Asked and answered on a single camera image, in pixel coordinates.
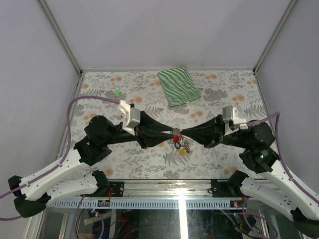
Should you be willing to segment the large metal keyring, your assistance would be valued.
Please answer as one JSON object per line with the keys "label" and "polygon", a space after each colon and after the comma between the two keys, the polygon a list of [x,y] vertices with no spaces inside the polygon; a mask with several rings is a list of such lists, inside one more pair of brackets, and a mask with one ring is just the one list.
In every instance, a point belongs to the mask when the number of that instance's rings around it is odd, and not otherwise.
{"label": "large metal keyring", "polygon": [[181,134],[180,129],[174,128],[170,131],[170,134],[173,135],[173,145],[177,149],[180,155],[186,155],[190,153],[190,147],[188,140]]}

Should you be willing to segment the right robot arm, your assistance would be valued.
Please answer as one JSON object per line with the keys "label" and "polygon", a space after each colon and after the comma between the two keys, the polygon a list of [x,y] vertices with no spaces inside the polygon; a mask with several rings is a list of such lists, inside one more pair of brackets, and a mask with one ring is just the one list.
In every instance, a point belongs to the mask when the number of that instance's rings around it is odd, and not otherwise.
{"label": "right robot arm", "polygon": [[302,234],[313,239],[319,237],[319,195],[288,168],[280,150],[271,148],[279,140],[265,119],[247,121],[222,114],[183,129],[181,134],[205,148],[224,144],[244,149],[239,155],[244,165],[276,185],[278,191],[236,171],[228,180],[228,193],[255,198],[286,216]]}

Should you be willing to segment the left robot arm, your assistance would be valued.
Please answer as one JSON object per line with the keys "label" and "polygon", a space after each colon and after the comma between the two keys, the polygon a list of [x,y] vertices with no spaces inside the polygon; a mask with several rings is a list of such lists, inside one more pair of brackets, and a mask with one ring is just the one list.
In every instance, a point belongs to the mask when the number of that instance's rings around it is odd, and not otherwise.
{"label": "left robot arm", "polygon": [[15,175],[9,178],[9,187],[15,195],[14,206],[22,218],[42,212],[59,199],[108,195],[110,183],[103,171],[95,170],[88,176],[68,182],[65,178],[105,159],[112,152],[109,145],[136,141],[146,149],[173,138],[170,134],[172,127],[156,121],[144,111],[128,130],[122,123],[115,125],[104,116],[93,117],[84,130],[86,136],[61,159],[27,177]]}

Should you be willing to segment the floral tablecloth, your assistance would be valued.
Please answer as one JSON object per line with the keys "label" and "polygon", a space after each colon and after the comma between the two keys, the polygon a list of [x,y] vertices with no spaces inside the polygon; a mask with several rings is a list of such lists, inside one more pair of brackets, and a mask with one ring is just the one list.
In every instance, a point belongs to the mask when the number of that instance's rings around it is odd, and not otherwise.
{"label": "floral tablecloth", "polygon": [[[252,71],[191,71],[190,75],[201,98],[170,107],[156,71],[84,72],[80,91],[83,99],[77,102],[73,114],[72,142],[85,136],[84,128],[95,116],[103,115],[114,124],[120,122],[117,106],[101,101],[101,97],[133,103],[160,123],[178,129],[202,124],[229,105],[249,121],[266,117]],[[236,170],[256,177],[240,159],[240,148],[218,145],[205,149],[194,140],[189,140],[189,147],[190,153],[181,156],[171,140],[148,149],[141,149],[136,142],[110,145],[112,153],[107,158],[71,177],[80,178],[95,170],[103,171],[109,179],[227,179]]]}

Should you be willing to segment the green white striped cloth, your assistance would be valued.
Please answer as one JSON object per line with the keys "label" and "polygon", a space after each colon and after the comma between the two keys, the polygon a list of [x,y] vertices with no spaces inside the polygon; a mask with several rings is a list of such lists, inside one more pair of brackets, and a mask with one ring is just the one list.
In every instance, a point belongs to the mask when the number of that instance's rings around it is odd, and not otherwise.
{"label": "green white striped cloth", "polygon": [[177,107],[201,98],[186,67],[158,72],[158,78],[170,107]]}

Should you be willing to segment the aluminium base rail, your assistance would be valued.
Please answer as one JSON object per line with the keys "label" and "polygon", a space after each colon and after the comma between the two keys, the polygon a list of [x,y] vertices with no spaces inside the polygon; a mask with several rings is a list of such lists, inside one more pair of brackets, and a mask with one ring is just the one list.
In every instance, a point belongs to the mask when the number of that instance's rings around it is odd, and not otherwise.
{"label": "aluminium base rail", "polygon": [[36,183],[29,199],[50,197],[49,203],[84,196],[86,198],[230,198],[240,194],[227,192],[226,180],[110,180],[108,185],[86,176],[55,183]]}

